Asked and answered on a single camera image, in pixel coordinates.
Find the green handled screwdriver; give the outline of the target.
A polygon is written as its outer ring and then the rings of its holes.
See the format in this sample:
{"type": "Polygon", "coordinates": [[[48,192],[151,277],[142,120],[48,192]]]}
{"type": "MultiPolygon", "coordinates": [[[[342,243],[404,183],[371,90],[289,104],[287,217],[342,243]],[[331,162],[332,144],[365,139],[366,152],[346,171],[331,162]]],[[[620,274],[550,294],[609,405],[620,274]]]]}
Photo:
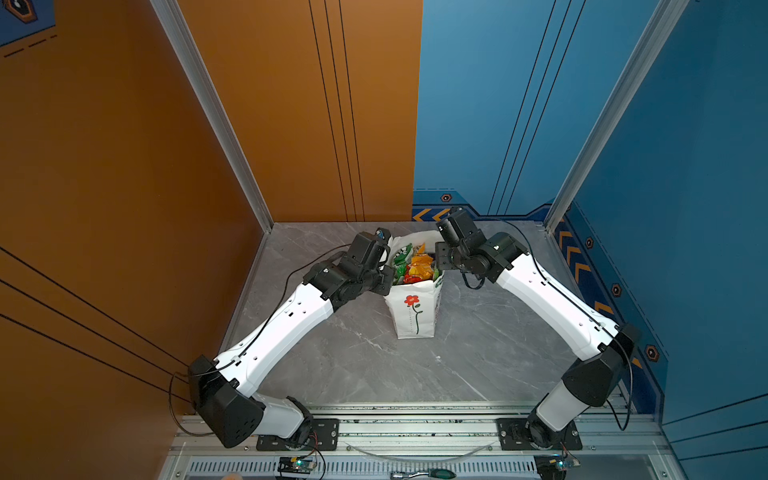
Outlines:
{"type": "Polygon", "coordinates": [[[419,478],[436,479],[436,480],[453,480],[457,475],[449,469],[432,468],[426,470],[418,470],[412,472],[395,471],[391,472],[390,480],[413,480],[419,478]]]}

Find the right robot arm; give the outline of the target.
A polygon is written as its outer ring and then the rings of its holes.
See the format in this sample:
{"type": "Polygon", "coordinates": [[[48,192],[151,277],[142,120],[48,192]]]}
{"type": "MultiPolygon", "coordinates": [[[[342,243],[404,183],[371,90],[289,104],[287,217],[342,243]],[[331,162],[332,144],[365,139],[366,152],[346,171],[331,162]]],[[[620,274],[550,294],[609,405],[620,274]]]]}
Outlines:
{"type": "Polygon", "coordinates": [[[591,407],[610,403],[623,376],[634,392],[632,354],[641,333],[619,325],[567,290],[536,260],[526,240],[506,232],[486,236],[470,214],[456,207],[437,222],[438,268],[473,275],[480,289],[491,282],[543,319],[570,347],[575,362],[526,419],[524,435],[537,449],[559,448],[573,421],[591,407]]]}

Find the green yellow snack bag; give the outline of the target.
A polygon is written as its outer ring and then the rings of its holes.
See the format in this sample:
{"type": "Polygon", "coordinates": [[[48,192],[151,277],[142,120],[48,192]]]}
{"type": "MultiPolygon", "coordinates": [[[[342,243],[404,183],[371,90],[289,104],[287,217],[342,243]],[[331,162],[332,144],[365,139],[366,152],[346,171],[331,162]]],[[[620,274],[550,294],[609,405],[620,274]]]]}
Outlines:
{"type": "Polygon", "coordinates": [[[413,244],[408,243],[401,247],[393,258],[394,268],[394,285],[402,285],[405,283],[405,276],[409,272],[411,259],[413,256],[413,244]]]}

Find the white paper bag with flower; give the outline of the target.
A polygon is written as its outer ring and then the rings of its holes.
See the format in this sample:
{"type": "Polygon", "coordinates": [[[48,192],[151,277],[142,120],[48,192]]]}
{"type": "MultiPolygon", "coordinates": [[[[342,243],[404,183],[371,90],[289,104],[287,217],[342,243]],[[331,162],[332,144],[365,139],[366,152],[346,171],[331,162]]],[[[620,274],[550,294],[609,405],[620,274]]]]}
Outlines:
{"type": "Polygon", "coordinates": [[[392,265],[397,251],[408,243],[415,245],[425,243],[427,253],[434,259],[432,281],[414,284],[392,285],[390,293],[385,296],[385,302],[393,317],[394,327],[399,339],[422,339],[435,336],[437,316],[440,305],[444,271],[436,265],[435,244],[442,237],[437,231],[422,231],[406,236],[393,237],[389,245],[391,255],[387,261],[392,265]]]}

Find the small orange snack packet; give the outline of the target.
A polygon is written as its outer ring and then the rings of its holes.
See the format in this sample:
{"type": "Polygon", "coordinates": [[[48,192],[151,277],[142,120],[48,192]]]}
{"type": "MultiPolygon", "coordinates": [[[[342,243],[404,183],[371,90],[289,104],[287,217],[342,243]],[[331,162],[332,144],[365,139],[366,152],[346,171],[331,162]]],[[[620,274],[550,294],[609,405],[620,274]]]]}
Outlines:
{"type": "Polygon", "coordinates": [[[421,243],[415,245],[412,249],[411,260],[409,261],[410,267],[428,266],[431,267],[434,259],[427,253],[426,244],[421,243]]]}

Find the aluminium rail frame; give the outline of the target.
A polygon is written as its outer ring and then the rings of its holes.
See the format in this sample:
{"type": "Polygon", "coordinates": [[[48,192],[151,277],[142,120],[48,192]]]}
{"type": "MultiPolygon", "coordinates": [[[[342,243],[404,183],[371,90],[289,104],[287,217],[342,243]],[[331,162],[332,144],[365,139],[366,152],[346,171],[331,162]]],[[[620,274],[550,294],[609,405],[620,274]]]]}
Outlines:
{"type": "Polygon", "coordinates": [[[581,466],[566,479],[683,479],[685,473],[661,428],[650,415],[602,407],[575,420],[580,451],[503,451],[495,420],[524,418],[529,405],[509,402],[325,404],[310,411],[340,420],[335,451],[260,452],[257,437],[226,448],[201,418],[185,416],[165,463],[162,479],[278,479],[282,456],[313,457],[320,473],[307,479],[389,479],[395,471],[452,470],[455,479],[541,479],[536,456],[575,457],[581,466]]]}

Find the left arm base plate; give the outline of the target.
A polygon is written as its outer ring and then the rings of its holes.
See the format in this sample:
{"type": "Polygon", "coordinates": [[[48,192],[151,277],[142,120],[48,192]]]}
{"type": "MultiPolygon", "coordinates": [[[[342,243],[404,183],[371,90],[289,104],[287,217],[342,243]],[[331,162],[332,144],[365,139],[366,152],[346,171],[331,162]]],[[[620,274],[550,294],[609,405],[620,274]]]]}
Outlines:
{"type": "Polygon", "coordinates": [[[315,418],[302,425],[289,439],[273,435],[257,437],[256,450],[260,452],[309,452],[315,448],[321,452],[335,451],[338,446],[340,420],[315,418]]]}

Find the right aluminium corner post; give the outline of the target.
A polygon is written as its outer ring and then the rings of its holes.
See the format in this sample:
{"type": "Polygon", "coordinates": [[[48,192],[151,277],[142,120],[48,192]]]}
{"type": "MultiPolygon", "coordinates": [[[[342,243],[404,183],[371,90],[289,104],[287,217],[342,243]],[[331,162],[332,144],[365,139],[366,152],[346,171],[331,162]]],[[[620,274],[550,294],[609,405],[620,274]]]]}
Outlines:
{"type": "Polygon", "coordinates": [[[657,3],[552,203],[543,223],[547,233],[552,234],[563,220],[688,4],[688,0],[663,0],[657,3]]]}

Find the left green circuit board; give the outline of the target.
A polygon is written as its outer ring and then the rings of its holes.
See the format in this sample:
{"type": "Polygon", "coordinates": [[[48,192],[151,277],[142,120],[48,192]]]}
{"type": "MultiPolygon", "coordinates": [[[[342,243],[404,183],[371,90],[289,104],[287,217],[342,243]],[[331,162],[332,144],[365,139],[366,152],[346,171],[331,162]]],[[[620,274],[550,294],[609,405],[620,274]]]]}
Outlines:
{"type": "Polygon", "coordinates": [[[319,473],[318,462],[313,457],[282,456],[276,468],[278,479],[307,479],[319,473]]]}

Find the red yellow snack packet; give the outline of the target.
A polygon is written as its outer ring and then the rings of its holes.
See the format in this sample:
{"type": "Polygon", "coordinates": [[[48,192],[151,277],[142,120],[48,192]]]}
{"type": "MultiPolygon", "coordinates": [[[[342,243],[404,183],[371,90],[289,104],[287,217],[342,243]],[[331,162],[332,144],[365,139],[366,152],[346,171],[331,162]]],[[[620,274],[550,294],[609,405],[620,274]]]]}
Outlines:
{"type": "Polygon", "coordinates": [[[404,275],[405,284],[414,284],[424,281],[432,281],[434,270],[429,264],[411,264],[404,275]]]}

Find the left aluminium corner post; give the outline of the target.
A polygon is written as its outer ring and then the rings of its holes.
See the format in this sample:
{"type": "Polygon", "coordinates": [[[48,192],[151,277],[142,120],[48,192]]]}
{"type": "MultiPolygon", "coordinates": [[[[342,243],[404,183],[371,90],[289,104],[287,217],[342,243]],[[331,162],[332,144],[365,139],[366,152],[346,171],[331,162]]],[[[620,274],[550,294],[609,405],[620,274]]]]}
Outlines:
{"type": "Polygon", "coordinates": [[[166,37],[196,95],[208,123],[261,229],[270,234],[274,220],[237,138],[178,1],[151,0],[166,37]]]}

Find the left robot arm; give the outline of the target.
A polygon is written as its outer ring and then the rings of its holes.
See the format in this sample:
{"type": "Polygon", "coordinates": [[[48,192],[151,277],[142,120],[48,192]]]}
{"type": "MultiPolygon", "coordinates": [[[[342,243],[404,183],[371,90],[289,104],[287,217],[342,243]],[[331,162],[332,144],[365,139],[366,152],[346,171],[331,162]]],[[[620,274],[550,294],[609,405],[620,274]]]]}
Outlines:
{"type": "Polygon", "coordinates": [[[240,342],[213,359],[200,356],[187,370],[195,412],[226,448],[251,435],[294,446],[312,434],[313,416],[297,399],[258,389],[279,361],[312,329],[366,292],[385,296],[394,269],[388,230],[357,234],[343,252],[315,263],[275,312],[240,342]]]}

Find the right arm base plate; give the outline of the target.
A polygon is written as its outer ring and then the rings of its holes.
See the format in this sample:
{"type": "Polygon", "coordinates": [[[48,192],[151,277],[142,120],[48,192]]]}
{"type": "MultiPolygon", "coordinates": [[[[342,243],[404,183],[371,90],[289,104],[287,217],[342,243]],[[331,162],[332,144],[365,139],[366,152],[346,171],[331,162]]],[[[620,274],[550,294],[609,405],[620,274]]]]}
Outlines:
{"type": "Polygon", "coordinates": [[[497,436],[503,451],[561,450],[580,451],[583,443],[575,422],[555,432],[544,423],[524,418],[495,420],[497,436]]]}

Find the aluminium corner post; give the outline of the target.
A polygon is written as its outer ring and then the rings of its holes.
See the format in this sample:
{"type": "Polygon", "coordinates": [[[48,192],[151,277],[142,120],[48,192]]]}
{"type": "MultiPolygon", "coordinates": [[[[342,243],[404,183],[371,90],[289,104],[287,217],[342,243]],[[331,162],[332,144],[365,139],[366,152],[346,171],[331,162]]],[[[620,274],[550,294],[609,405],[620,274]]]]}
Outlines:
{"type": "Polygon", "coordinates": [[[166,37],[196,95],[208,123],[261,229],[270,234],[274,220],[237,138],[178,1],[151,0],[166,37]]]}
{"type": "Polygon", "coordinates": [[[543,223],[547,233],[552,234],[563,220],[688,4],[688,0],[663,0],[657,3],[552,203],[543,223]]]}

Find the right circuit board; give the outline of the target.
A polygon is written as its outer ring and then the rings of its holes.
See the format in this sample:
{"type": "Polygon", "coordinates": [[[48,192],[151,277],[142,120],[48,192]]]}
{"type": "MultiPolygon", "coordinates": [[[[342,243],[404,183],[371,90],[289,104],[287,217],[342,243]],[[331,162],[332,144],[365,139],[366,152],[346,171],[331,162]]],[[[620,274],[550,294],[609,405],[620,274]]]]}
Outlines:
{"type": "Polygon", "coordinates": [[[565,480],[569,470],[581,466],[581,461],[575,457],[536,456],[534,460],[542,480],[565,480]]]}

